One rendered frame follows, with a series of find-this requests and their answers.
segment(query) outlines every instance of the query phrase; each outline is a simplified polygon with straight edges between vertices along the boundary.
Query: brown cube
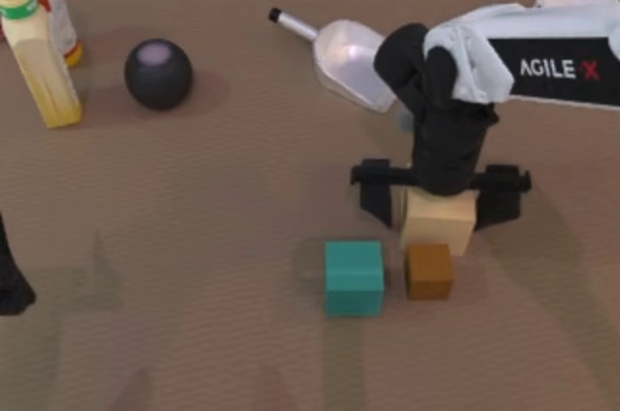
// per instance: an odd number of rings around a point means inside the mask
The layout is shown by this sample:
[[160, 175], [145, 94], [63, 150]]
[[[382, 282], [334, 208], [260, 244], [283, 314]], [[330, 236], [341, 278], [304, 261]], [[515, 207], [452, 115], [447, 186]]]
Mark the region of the brown cube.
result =
[[446, 300], [454, 284], [446, 244], [411, 244], [405, 254], [405, 282], [410, 300]]

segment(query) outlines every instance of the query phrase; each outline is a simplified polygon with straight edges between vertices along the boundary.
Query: table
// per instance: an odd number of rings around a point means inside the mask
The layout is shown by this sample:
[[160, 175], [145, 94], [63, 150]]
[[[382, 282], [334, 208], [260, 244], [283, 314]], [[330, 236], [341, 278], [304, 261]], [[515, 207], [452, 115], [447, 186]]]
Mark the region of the table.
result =
[[[514, 101], [483, 163], [529, 169], [518, 222], [476, 234], [450, 301], [405, 298], [397, 234], [357, 208], [364, 157], [410, 137], [325, 92], [278, 6], [379, 31], [529, 0], [70, 0], [87, 103], [46, 130], [0, 48], [0, 197], [40, 300], [0, 319], [2, 411], [620, 409], [620, 115]], [[185, 47], [187, 105], [130, 100], [142, 39]], [[326, 321], [322, 245], [379, 238], [384, 315]]]

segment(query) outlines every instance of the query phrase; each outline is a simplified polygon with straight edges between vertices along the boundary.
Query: teal cube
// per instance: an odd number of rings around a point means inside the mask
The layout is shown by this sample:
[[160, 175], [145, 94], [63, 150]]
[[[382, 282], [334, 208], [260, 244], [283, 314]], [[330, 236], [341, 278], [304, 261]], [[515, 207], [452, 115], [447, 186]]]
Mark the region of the teal cube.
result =
[[325, 244], [327, 317], [378, 317], [386, 290], [379, 241]]

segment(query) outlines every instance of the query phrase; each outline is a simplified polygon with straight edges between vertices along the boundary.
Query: black ball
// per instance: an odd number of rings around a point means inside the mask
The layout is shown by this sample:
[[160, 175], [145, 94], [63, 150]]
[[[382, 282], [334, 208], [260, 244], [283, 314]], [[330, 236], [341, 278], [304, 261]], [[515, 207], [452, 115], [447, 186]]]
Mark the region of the black ball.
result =
[[146, 40], [134, 47], [125, 62], [125, 84], [140, 104], [167, 111], [183, 102], [192, 88], [192, 63], [167, 40]]

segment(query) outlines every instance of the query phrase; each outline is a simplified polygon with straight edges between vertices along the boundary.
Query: logo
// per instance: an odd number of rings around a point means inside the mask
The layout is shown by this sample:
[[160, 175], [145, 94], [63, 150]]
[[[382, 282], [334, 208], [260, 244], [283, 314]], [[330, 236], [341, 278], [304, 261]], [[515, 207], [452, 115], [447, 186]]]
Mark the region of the logo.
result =
[[575, 63], [572, 59], [521, 59], [520, 75], [545, 79], [601, 79], [596, 60]]

